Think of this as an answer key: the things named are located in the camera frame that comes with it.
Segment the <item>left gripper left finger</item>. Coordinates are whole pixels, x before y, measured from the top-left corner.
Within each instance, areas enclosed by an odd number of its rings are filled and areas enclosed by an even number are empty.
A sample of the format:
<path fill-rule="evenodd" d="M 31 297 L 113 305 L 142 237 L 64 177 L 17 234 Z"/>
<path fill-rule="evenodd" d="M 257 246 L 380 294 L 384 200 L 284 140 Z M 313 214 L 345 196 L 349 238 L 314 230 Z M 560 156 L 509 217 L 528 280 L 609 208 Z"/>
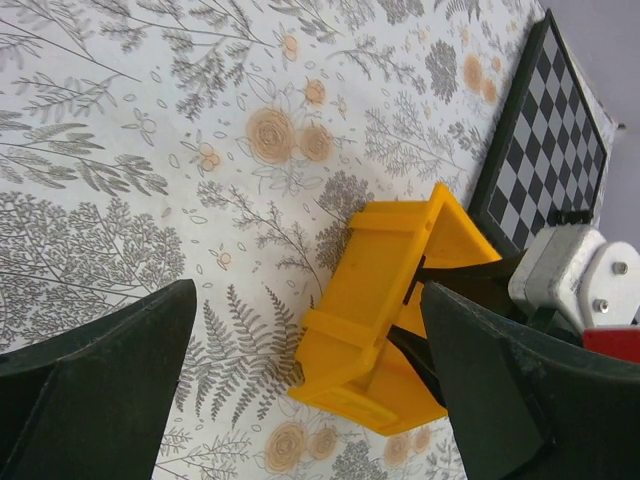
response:
<path fill-rule="evenodd" d="M 2 354 L 2 478 L 151 478 L 196 310 L 179 280 Z"/>

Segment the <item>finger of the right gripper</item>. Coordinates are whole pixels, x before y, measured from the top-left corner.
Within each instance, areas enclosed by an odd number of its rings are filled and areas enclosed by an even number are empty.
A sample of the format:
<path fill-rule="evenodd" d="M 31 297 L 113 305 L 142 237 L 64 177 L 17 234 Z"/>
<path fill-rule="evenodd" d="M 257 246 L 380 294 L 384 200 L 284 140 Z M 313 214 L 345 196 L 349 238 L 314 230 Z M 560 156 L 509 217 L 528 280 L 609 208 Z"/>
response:
<path fill-rule="evenodd" d="M 428 339 L 392 325 L 389 330 L 389 341 L 404 355 L 435 401 L 439 405 L 445 405 Z"/>
<path fill-rule="evenodd" d="M 416 283 L 438 283 L 462 297 L 511 320 L 526 320 L 527 315 L 511 299 L 508 285 L 525 251 L 500 260 L 456 268 L 420 267 Z"/>

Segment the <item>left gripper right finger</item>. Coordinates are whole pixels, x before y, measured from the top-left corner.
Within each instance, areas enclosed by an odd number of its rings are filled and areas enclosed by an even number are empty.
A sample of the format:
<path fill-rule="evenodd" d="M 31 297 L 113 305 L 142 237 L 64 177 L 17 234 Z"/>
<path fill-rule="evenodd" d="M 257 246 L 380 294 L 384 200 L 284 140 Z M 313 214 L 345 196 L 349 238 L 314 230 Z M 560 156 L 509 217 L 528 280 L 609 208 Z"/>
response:
<path fill-rule="evenodd" d="M 436 283 L 422 315 L 470 479 L 636 479 L 639 367 L 508 320 Z"/>

